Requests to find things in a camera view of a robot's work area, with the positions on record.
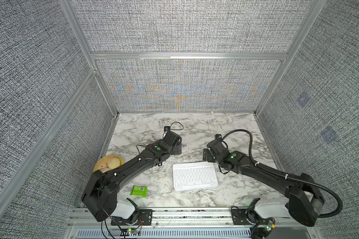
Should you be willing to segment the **white keyboard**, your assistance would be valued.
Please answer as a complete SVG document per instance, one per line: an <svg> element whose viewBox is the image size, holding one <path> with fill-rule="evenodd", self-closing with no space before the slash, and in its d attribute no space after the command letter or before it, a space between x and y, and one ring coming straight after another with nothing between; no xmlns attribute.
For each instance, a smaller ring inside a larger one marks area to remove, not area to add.
<svg viewBox="0 0 359 239"><path fill-rule="evenodd" d="M176 163L173 165L175 191L216 189L218 181L210 162Z"/></svg>

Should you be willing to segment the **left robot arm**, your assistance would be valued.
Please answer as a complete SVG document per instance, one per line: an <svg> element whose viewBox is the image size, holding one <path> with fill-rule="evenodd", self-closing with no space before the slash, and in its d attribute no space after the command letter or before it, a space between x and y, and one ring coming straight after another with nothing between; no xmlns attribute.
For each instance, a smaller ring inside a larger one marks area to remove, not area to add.
<svg viewBox="0 0 359 239"><path fill-rule="evenodd" d="M165 162L172 155L181 154L182 138L167 135L149 144L139 155L118 168L90 176L81 196L89 212L98 222L102 222L115 211L119 191L144 171Z"/></svg>

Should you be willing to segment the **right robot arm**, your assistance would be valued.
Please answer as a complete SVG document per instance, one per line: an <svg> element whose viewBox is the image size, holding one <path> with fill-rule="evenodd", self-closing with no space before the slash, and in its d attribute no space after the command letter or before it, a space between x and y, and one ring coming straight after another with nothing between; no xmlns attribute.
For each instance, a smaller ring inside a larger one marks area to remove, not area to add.
<svg viewBox="0 0 359 239"><path fill-rule="evenodd" d="M288 213L298 223L312 227L316 224L325 203L320 189L313 185L311 176L303 173L292 180L294 176L274 168L252 161L250 157L239 151L230 153L228 150L217 156L210 149L203 149L203 160L220 163L221 168L251 177L275 189L289 199Z"/></svg>

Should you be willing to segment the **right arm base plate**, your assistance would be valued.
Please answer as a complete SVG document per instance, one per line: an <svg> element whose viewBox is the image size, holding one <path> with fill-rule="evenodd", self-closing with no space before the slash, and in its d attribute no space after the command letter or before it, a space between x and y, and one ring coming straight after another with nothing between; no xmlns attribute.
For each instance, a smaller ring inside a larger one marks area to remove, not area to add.
<svg viewBox="0 0 359 239"><path fill-rule="evenodd" d="M257 223L255 214L247 212L246 208L233 206L230 208L230 212L233 224L236 226L255 225Z"/></svg>

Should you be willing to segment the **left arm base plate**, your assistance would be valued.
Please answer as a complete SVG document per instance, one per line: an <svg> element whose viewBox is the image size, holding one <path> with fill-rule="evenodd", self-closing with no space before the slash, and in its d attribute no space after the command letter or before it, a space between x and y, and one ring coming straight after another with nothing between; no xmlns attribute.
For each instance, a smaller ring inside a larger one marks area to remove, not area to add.
<svg viewBox="0 0 359 239"><path fill-rule="evenodd" d="M137 212L134 212L131 217L123 219L121 217L111 217L112 226L131 226L137 227L150 226L152 224L153 210L151 209L139 209Z"/></svg>

